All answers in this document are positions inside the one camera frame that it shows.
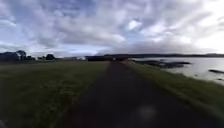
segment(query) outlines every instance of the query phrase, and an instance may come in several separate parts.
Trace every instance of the sky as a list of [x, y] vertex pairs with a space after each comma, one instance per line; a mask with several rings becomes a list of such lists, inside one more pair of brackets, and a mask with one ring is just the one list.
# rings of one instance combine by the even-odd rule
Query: sky
[[0, 52], [224, 53], [223, 0], [0, 0]]

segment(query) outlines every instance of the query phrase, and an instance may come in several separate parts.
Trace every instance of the distant land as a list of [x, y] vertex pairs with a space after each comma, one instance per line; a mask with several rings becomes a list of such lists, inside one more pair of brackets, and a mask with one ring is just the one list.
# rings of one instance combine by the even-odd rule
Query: distant land
[[110, 60], [126, 60], [129, 58], [155, 58], [155, 57], [208, 57], [208, 58], [222, 58], [224, 54], [106, 54], [86, 56], [89, 61], [110, 61]]
[[107, 54], [108, 57], [146, 58], [146, 57], [224, 57], [224, 54]]

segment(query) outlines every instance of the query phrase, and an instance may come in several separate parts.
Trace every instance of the paved path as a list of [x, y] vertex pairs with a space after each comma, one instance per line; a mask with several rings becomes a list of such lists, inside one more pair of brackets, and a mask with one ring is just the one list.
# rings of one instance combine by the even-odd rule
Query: paved path
[[66, 128], [217, 128], [205, 114], [112, 62], [69, 110]]

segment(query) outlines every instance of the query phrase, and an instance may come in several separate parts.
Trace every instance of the grassy field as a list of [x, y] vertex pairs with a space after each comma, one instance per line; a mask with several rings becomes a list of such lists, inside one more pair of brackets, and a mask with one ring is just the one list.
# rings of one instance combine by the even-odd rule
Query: grassy field
[[0, 127], [51, 128], [107, 62], [0, 65]]
[[195, 80], [181, 74], [161, 71], [149, 65], [127, 62], [126, 65], [135, 69], [151, 83], [166, 89], [186, 103], [206, 111], [224, 122], [224, 87], [208, 81]]

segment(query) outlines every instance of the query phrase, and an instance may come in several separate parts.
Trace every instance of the sea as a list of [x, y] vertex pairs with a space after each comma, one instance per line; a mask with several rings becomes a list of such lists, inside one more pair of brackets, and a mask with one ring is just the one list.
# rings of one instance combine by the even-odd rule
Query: sea
[[213, 81], [224, 86], [224, 74], [209, 72], [210, 69], [224, 71], [224, 58], [142, 58], [136, 60], [184, 61], [192, 64], [184, 67], [163, 69], [171, 73], [183, 74], [195, 79]]

